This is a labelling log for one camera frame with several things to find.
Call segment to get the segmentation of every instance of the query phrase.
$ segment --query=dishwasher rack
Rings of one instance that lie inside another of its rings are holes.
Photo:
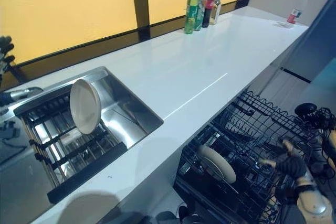
[[[127,150],[103,123],[81,134],[71,116],[69,96],[68,92],[21,115],[35,157],[53,186],[47,195],[54,204]]]
[[[315,135],[315,130],[303,128],[296,117],[244,91],[184,147],[176,181],[185,181],[202,195],[201,201],[210,199],[227,219],[274,223],[281,192],[292,186],[293,180],[261,166],[258,160],[284,160],[287,154],[278,139],[287,136],[307,162],[312,153],[309,140]],[[197,154],[200,145],[209,146],[230,163],[237,176],[234,183],[217,181],[205,171]]]

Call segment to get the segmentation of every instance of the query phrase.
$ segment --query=white countertop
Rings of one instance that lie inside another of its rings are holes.
[[[56,223],[72,199],[90,191],[124,199],[308,28],[278,26],[283,20],[244,7],[192,35],[177,30],[22,85],[45,88],[105,66],[164,120],[33,223]]]

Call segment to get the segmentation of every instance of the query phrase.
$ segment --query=plastic bottle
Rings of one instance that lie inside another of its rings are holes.
[[[211,11],[212,11],[213,5],[214,5],[214,0],[206,0],[202,27],[208,27],[209,26],[210,16],[211,16]]]
[[[289,14],[286,22],[286,27],[292,27],[296,21],[299,19],[303,9],[307,5],[308,0],[301,0],[297,7]]]
[[[211,17],[210,17],[210,24],[215,25],[218,20],[219,12],[221,11],[221,0],[215,0],[214,1],[214,7],[212,8],[211,11]]]
[[[195,19],[197,15],[198,0],[187,0],[187,11],[185,14],[184,32],[192,34],[194,31]]]
[[[194,31],[199,31],[202,27],[205,4],[206,4],[206,0],[198,0],[197,16],[195,20]]]

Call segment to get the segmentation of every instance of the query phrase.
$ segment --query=white plate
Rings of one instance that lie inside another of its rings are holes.
[[[229,184],[236,181],[235,171],[218,152],[208,146],[201,145],[198,147],[197,153],[202,159],[201,165],[216,180],[224,179]]]
[[[78,130],[90,134],[101,117],[101,102],[94,86],[84,80],[77,80],[70,92],[70,110]]]

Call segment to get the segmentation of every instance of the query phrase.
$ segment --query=dishwasher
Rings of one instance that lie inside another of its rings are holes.
[[[308,162],[309,140],[316,134],[297,117],[244,91],[183,148],[174,188],[221,223],[281,223],[286,216],[286,188],[294,181],[258,160],[283,161],[287,153],[278,139],[286,136]],[[225,158],[236,174],[234,183],[214,176],[216,171],[203,165],[197,152],[201,145]]]

